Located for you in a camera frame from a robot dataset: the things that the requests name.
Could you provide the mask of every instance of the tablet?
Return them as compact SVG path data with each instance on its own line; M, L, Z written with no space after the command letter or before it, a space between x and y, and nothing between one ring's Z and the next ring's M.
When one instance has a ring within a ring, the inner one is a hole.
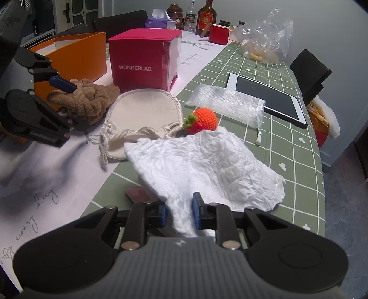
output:
M234 73L229 73L226 88L265 100L265 112L300 128L307 128L303 110L294 96Z

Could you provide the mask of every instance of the screw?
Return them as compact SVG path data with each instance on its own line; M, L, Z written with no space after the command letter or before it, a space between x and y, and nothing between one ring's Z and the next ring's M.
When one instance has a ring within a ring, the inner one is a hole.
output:
M121 244L121 247L125 250L133 251L139 248L139 243L135 241L125 241Z
M240 247L240 243L234 240L228 240L222 243L222 247L230 250L236 250Z

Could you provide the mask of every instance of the tablet screen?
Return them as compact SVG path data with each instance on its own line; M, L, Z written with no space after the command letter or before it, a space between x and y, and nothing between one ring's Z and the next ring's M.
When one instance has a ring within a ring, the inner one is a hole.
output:
M236 91L265 100L267 108L298 119L293 100L285 93L242 77L238 77Z

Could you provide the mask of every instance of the brown plush fabric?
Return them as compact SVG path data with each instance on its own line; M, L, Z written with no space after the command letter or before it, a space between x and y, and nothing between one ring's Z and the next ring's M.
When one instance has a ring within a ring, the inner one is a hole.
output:
M120 89L115 85L97 85L88 79L72 79L77 86L72 94L54 90L47 95L47 101L60 107L66 107L68 113L86 119L89 124L98 122L106 109L116 100Z

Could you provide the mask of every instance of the floor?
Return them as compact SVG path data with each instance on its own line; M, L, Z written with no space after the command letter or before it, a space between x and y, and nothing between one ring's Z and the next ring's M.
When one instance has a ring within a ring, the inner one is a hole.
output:
M347 253L349 269L341 288L351 299L368 293L368 184L351 144L332 165L323 167L326 238Z

